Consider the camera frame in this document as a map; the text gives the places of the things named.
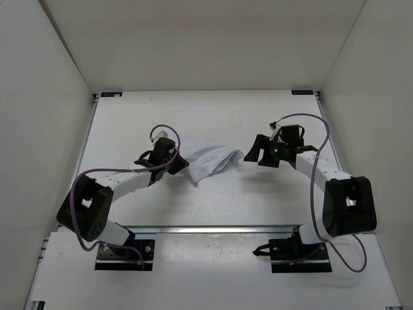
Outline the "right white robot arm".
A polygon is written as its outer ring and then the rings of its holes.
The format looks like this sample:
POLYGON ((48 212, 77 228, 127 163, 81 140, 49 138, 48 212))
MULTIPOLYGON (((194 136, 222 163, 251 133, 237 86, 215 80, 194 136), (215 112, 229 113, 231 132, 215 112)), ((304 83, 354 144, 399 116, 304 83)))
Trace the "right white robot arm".
POLYGON ((301 125, 271 124, 271 136, 258 134, 245 161, 277 168, 284 161, 310 179, 310 187, 323 191, 321 205, 310 203, 311 222, 297 228, 298 237, 289 243, 296 258, 312 252, 312 244, 328 242, 337 236, 373 231, 377 227, 371 182, 339 170, 319 155, 312 145, 305 145, 301 125))

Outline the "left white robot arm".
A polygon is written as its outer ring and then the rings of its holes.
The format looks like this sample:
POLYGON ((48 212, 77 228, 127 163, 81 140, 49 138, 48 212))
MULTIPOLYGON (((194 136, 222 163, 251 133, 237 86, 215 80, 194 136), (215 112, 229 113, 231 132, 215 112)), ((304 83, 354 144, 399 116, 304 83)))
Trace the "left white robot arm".
POLYGON ((165 174, 175 175, 189 166, 179 151, 181 139, 174 141, 165 131, 150 138, 153 149, 144 152, 126 169, 90 169, 74 180, 57 212, 60 225, 74 232, 81 247, 90 251, 87 242, 95 241, 121 257, 135 249, 135 234, 108 219, 112 204, 118 199, 145 189, 160 181, 165 174))

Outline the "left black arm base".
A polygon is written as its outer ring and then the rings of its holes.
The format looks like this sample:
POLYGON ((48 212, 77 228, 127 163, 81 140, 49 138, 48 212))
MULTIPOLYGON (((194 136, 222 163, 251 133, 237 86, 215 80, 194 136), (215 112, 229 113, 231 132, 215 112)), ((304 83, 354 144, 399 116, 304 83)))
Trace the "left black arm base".
POLYGON ((133 243, 142 256, 133 250, 115 249, 100 245, 95 260, 95 270, 98 271, 152 271, 156 239, 154 234, 137 234, 133 243))

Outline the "white fabric skirt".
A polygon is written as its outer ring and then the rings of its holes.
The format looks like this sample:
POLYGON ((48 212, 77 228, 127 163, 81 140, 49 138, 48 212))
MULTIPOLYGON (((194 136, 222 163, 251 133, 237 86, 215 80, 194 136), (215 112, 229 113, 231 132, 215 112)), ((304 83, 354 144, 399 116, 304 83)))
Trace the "white fabric skirt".
POLYGON ((186 171, 194 185, 244 158, 239 149, 199 136, 181 134, 180 141, 179 153, 189 162, 186 171))

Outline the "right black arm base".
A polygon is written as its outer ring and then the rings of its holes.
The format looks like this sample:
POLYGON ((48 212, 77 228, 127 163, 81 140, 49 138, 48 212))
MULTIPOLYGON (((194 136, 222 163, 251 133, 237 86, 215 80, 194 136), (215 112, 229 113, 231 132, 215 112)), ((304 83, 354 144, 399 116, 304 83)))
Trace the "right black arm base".
POLYGON ((332 272, 326 244, 304 244, 298 232, 289 238, 269 239, 252 254, 269 257, 273 274, 332 272))

